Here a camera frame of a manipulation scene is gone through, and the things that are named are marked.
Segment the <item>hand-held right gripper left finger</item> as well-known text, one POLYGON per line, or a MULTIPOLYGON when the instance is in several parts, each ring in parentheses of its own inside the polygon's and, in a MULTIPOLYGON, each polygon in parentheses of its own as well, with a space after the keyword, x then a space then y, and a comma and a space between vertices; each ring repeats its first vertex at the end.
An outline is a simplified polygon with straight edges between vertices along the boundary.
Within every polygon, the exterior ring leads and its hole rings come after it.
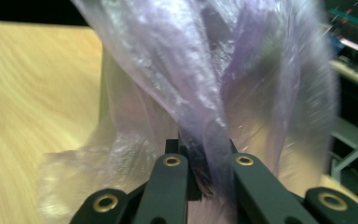
POLYGON ((202 198, 202 192, 200 191, 194 173, 191 169, 187 147, 180 139, 167 139, 165 143, 165 153, 179 154, 187 159, 187 163, 189 164, 187 174, 187 199, 193 202, 200 201, 202 198))

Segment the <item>gray bin with plastic bag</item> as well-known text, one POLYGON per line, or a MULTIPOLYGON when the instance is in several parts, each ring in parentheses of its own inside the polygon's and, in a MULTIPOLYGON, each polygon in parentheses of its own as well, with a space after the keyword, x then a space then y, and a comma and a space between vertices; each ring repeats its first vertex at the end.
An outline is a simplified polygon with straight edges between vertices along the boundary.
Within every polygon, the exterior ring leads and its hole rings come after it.
POLYGON ((232 224, 229 139, 296 194, 324 173, 338 108, 321 0, 72 0, 103 43, 107 104, 88 143, 41 168, 42 224, 99 189, 131 191, 169 138, 202 198, 192 224, 232 224))

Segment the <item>green bar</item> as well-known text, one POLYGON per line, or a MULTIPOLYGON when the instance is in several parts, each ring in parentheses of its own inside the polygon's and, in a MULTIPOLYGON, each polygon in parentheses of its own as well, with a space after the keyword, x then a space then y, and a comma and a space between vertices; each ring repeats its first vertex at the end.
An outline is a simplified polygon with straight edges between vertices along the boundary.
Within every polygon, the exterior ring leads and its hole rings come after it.
POLYGON ((351 10, 345 12, 338 10, 337 8, 330 8, 329 13, 333 14, 334 17, 340 17, 343 20, 351 21, 355 24, 358 24, 358 18, 351 15, 351 10))

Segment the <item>grey metal frame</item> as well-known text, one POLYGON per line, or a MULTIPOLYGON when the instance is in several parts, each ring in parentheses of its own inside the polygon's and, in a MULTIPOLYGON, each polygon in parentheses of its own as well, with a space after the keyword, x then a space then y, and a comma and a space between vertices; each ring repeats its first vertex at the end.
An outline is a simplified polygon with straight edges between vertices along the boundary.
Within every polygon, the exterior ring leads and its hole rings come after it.
POLYGON ((335 181, 340 183, 342 170, 358 159, 358 127, 343 118, 338 118, 332 135, 352 149, 352 152, 343 159, 332 160, 330 175, 335 181))

